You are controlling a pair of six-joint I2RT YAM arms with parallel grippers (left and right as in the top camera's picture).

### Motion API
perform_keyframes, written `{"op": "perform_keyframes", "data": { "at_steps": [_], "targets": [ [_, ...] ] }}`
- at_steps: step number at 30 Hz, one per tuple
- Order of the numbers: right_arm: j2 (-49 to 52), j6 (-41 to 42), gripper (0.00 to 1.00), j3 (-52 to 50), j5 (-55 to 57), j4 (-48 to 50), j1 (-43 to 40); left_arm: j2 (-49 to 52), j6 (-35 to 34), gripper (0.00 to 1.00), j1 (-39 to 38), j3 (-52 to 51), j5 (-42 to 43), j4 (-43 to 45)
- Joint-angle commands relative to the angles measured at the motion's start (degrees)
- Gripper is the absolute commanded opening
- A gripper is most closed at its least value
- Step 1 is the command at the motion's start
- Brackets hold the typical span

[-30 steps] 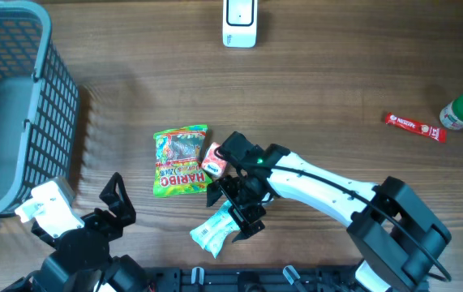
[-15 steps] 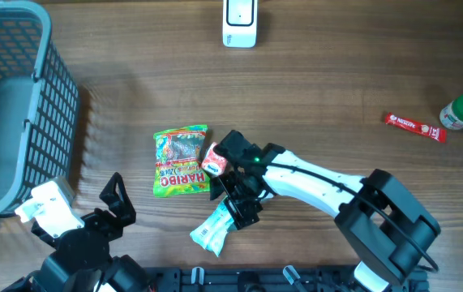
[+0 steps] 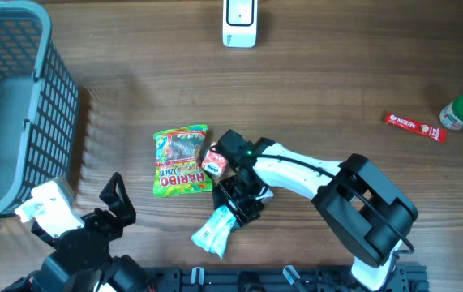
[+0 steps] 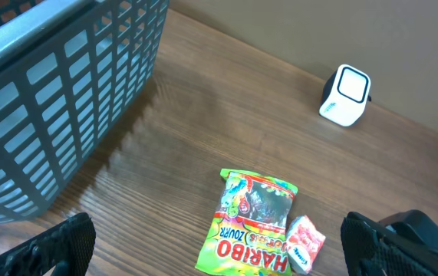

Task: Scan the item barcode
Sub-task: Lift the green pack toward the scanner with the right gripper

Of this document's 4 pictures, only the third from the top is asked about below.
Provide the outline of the green lid jar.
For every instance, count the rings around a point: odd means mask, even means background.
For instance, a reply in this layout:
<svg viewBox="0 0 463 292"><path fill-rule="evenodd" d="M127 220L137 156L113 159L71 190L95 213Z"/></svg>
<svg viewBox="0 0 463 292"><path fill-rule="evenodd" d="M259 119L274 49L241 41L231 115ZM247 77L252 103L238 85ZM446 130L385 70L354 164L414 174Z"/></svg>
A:
<svg viewBox="0 0 463 292"><path fill-rule="evenodd" d="M441 110L439 120L448 129L461 130L463 128L463 94Z"/></svg>

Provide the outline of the red white small carton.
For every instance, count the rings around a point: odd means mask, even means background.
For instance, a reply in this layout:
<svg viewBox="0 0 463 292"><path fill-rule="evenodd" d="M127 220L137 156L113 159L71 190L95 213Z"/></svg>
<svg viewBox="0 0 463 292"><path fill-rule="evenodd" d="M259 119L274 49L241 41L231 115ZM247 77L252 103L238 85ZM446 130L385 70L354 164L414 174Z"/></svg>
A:
<svg viewBox="0 0 463 292"><path fill-rule="evenodd" d="M214 149L215 146L216 142L210 144L201 163L201 167L213 177L220 178L225 172L228 161L221 154L216 153Z"/></svg>

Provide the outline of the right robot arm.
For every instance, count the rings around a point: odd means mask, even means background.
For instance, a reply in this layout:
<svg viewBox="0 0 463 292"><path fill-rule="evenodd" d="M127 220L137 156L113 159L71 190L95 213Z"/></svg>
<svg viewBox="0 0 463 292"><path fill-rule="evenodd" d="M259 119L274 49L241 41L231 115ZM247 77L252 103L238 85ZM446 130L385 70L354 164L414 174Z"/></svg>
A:
<svg viewBox="0 0 463 292"><path fill-rule="evenodd" d="M369 291L386 287L402 254L414 253L407 236L418 219L412 201L368 158L323 161L261 138L253 143L227 131L208 151L223 156L233 176L212 191L216 208L234 215L235 230L259 218L280 187L311 201L354 256L351 274Z"/></svg>

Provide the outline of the small red item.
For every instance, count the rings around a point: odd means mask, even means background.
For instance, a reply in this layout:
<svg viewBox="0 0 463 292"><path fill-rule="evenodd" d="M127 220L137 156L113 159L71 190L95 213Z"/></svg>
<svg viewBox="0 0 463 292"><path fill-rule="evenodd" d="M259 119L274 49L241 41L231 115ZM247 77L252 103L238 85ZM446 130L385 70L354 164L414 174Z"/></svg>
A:
<svg viewBox="0 0 463 292"><path fill-rule="evenodd" d="M443 128L434 127L409 118L402 118L393 113L386 115L385 123L413 132L414 134L429 137L440 143L445 143L447 139L447 132Z"/></svg>

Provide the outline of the white teal snack packet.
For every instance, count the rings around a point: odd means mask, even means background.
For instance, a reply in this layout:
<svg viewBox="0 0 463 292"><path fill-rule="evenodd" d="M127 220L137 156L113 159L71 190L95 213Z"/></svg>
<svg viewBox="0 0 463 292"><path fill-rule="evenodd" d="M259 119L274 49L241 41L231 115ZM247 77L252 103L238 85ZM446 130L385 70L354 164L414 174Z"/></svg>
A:
<svg viewBox="0 0 463 292"><path fill-rule="evenodd" d="M208 221L191 236L192 242L208 253L224 257L228 237L236 217L227 206L221 205Z"/></svg>

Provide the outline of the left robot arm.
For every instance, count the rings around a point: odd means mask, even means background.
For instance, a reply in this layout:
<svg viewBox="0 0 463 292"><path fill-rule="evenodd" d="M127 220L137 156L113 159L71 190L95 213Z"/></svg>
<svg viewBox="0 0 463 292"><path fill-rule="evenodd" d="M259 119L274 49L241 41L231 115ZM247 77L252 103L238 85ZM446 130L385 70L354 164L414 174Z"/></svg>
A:
<svg viewBox="0 0 463 292"><path fill-rule="evenodd" d="M136 211L119 173L99 198L106 210L76 215L72 191L59 176L34 187L15 210L22 222L34 221L32 233L54 248L42 266L5 291L155 291L156 281L130 256L111 256L109 243L136 221Z"/></svg>

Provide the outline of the Haribo gummy candy bag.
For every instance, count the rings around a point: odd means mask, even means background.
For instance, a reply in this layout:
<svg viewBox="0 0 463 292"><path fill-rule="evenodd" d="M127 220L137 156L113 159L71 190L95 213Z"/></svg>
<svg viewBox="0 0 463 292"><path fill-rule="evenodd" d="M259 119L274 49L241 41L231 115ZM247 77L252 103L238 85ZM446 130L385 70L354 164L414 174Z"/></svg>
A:
<svg viewBox="0 0 463 292"><path fill-rule="evenodd" d="M191 125L156 132L153 194L158 198L211 191L212 180L199 163L208 126Z"/></svg>

